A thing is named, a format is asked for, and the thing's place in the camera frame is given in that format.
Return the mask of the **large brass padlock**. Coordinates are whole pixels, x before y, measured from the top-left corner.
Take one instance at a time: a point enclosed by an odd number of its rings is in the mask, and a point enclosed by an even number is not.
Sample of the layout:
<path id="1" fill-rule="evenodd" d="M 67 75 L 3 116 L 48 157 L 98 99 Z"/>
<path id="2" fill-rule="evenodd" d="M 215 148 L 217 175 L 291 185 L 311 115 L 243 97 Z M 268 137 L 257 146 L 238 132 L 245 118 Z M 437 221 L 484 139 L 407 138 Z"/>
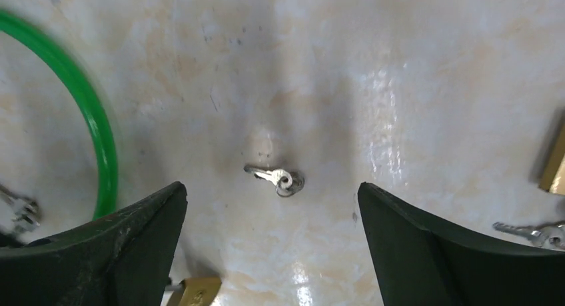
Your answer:
<path id="1" fill-rule="evenodd" d="M 564 125 L 557 135 L 538 186 L 548 193 L 564 196 Z"/>

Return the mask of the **small brass padlock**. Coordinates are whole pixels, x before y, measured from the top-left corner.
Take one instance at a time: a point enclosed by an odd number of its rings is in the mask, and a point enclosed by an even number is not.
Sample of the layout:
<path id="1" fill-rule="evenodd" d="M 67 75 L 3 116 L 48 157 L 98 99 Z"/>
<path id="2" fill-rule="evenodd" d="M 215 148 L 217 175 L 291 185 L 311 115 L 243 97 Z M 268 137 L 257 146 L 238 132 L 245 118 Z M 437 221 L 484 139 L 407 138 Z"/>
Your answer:
<path id="1" fill-rule="evenodd" d="M 167 285 L 170 293 L 166 305 L 209 306 L 216 299 L 222 280 L 220 277 L 193 277 L 183 279 L 177 284 Z"/>

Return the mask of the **green cable lock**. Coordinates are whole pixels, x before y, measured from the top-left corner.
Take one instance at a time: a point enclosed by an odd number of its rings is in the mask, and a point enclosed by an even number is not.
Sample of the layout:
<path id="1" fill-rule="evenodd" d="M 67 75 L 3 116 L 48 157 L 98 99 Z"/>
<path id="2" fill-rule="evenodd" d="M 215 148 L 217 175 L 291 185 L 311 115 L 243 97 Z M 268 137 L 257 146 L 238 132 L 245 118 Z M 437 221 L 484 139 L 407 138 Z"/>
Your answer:
<path id="1" fill-rule="evenodd" d="M 112 214 L 117 206 L 119 189 L 117 150 L 107 114 L 88 76 L 54 38 L 6 9 L 1 10 L 1 31 L 36 54 L 75 100 L 88 127 L 97 159 L 98 191 L 93 219 Z"/>

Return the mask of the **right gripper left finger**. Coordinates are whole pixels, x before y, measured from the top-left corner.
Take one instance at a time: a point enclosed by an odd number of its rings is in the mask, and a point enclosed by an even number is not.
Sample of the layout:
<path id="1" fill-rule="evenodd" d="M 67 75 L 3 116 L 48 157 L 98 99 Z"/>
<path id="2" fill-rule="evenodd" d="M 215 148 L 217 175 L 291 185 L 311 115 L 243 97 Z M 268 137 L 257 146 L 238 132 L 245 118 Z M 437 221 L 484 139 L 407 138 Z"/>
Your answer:
<path id="1" fill-rule="evenodd" d="M 115 213 L 1 249 L 2 305 L 159 305 L 187 210 L 174 182 Z"/>

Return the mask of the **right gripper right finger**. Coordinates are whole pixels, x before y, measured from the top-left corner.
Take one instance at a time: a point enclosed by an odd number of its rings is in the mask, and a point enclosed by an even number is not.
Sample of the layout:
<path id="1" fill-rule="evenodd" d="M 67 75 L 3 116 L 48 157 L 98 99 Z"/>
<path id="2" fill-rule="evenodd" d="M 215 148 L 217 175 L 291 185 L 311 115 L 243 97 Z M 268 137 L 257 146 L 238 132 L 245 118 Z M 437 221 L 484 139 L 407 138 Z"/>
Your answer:
<path id="1" fill-rule="evenodd" d="M 385 305 L 563 305 L 564 253 L 490 237 L 362 183 L 357 199 Z"/>

